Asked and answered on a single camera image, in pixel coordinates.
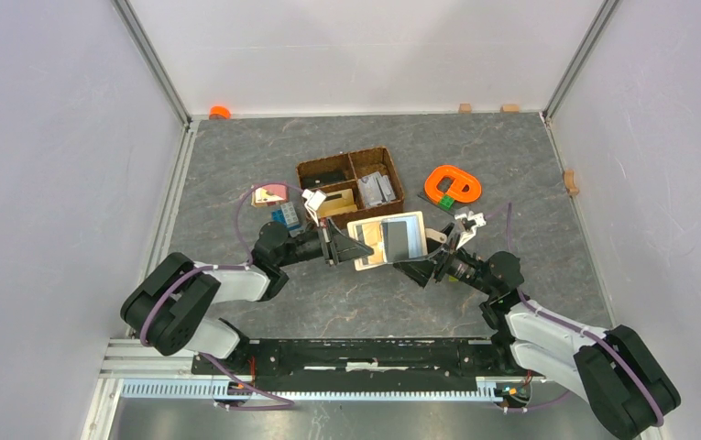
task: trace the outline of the gray metal part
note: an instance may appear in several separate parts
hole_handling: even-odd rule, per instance
[[[533,402],[561,394],[534,383]],[[212,401],[121,399],[111,439],[613,439],[572,396],[538,412],[504,415],[485,402],[301,401],[287,412],[226,412]]]
[[[390,185],[390,177],[382,176],[382,179],[379,180],[379,188],[382,190],[386,202],[392,202],[396,198],[393,186]]]
[[[379,171],[375,171],[368,176],[358,179],[358,190],[361,192],[361,198],[366,206],[377,206],[382,204],[385,195],[382,193],[378,179],[382,177]]]
[[[259,394],[246,396],[229,392],[230,383],[231,380],[223,376],[209,379],[126,379],[120,392],[121,397],[140,399],[269,400]],[[493,392],[496,386],[494,381],[479,378],[473,391],[280,391],[276,394],[295,402],[501,402],[501,398]]]
[[[153,76],[159,83],[161,91],[170,102],[170,106],[172,107],[172,111],[175,112],[175,116],[178,117],[178,119],[180,119],[185,126],[189,125],[192,120],[191,114],[188,113],[188,110],[185,108],[185,105],[182,103],[182,100],[178,95],[177,89],[175,89],[174,84],[172,84],[172,81],[170,80],[170,76],[167,74],[166,69],[164,69],[164,66],[161,64],[159,56],[156,54],[156,51],[153,49],[153,45],[148,39],[148,35],[145,33],[145,29],[142,28],[142,25],[139,23],[139,19],[137,19],[137,14],[135,13],[134,8],[131,6],[128,0],[111,0],[111,2],[113,3],[115,10],[118,11],[118,15],[121,17],[124,25],[126,25],[129,35],[131,35],[135,45],[137,45],[137,49],[142,54],[142,58],[148,65],[150,72],[153,73]]]
[[[596,17],[587,29],[587,33],[585,33],[574,57],[566,68],[563,78],[561,78],[558,86],[555,87],[553,97],[550,98],[550,102],[547,103],[547,107],[544,109],[544,114],[548,119],[552,118],[557,112],[558,107],[564,100],[577,75],[579,75],[579,71],[582,70],[582,66],[596,46],[601,33],[612,18],[619,3],[620,0],[604,0],[604,3],[598,9]]]

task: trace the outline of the gray marble floor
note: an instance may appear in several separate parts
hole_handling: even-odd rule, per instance
[[[192,259],[237,263],[235,203],[253,183],[297,184],[296,164],[339,152],[389,148],[406,190],[406,211],[428,227],[449,216],[417,197],[430,172],[456,165],[478,177],[476,212],[513,202],[515,252],[531,297],[558,313],[608,325],[585,240],[565,194],[542,121],[534,114],[385,115],[202,121],[193,147],[171,250]],[[252,241],[268,208],[243,208]],[[504,218],[479,229],[468,248],[483,257],[506,248]],[[457,282],[426,289],[390,267],[356,272],[313,260],[288,266],[290,282],[269,302],[226,302],[211,310],[253,337],[487,336],[485,295]]]

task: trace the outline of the orange cap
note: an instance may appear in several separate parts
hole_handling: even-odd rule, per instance
[[[228,119],[231,117],[231,112],[226,107],[216,105],[210,109],[210,119]]]

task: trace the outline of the white wall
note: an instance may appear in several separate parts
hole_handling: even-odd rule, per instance
[[[554,119],[617,320],[682,393],[701,438],[701,2],[622,2]]]
[[[180,134],[110,2],[0,1],[0,439],[80,435]]]
[[[189,112],[542,110],[600,0],[132,0]]]

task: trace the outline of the wooden box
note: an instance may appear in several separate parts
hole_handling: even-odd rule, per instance
[[[404,188],[401,186],[399,174],[396,172],[393,158],[390,156],[387,148],[379,146],[362,149],[328,158],[308,160],[296,166],[296,176],[299,178],[300,185],[310,176],[332,171],[341,172],[345,180],[319,186],[318,188],[324,193],[351,189],[358,207],[358,210],[353,213],[333,215],[331,217],[339,228],[345,229],[348,222],[355,220],[404,212]],[[396,193],[396,199],[393,202],[379,206],[366,207],[358,190],[357,180],[375,171],[389,176],[390,186],[393,187],[393,192]]]

